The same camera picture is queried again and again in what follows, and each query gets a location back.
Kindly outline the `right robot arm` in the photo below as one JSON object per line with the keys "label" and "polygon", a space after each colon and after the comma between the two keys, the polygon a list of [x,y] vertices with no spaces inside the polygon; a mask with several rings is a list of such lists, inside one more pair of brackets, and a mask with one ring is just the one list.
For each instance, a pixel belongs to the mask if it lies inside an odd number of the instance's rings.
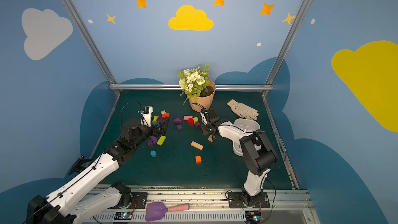
{"label": "right robot arm", "polygon": [[267,175],[278,160],[267,133],[254,120],[238,118],[234,122],[227,121],[217,116],[212,108],[202,108],[200,114],[202,134],[231,140],[234,153],[244,158],[248,175],[241,191],[245,204],[252,206],[262,195]]}

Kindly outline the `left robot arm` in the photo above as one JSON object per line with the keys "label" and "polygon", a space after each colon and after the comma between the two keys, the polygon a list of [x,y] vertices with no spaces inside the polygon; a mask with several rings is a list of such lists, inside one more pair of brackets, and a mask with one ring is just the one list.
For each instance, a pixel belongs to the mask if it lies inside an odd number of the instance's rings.
{"label": "left robot arm", "polygon": [[104,192],[83,200],[83,197],[104,178],[122,167],[151,136],[166,134],[169,120],[156,125],[138,124],[135,119],[122,135],[110,144],[89,166],[64,186],[46,197],[40,195],[28,204],[27,224],[81,224],[94,215],[115,206],[127,208],[132,203],[131,189],[114,183]]}

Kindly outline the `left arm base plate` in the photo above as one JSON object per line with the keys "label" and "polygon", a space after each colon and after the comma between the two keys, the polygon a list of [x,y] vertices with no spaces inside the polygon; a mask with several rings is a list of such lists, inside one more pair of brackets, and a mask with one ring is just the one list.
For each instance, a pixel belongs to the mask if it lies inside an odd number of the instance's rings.
{"label": "left arm base plate", "polygon": [[145,209],[147,197],[147,192],[132,192],[129,196],[122,196],[119,204],[110,209]]}

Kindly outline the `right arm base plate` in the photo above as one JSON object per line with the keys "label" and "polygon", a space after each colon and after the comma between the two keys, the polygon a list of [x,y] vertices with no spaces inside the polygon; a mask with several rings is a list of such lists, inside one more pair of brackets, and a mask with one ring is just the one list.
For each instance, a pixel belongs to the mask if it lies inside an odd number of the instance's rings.
{"label": "right arm base plate", "polygon": [[271,204],[266,192],[250,196],[245,192],[226,192],[229,208],[270,208]]}

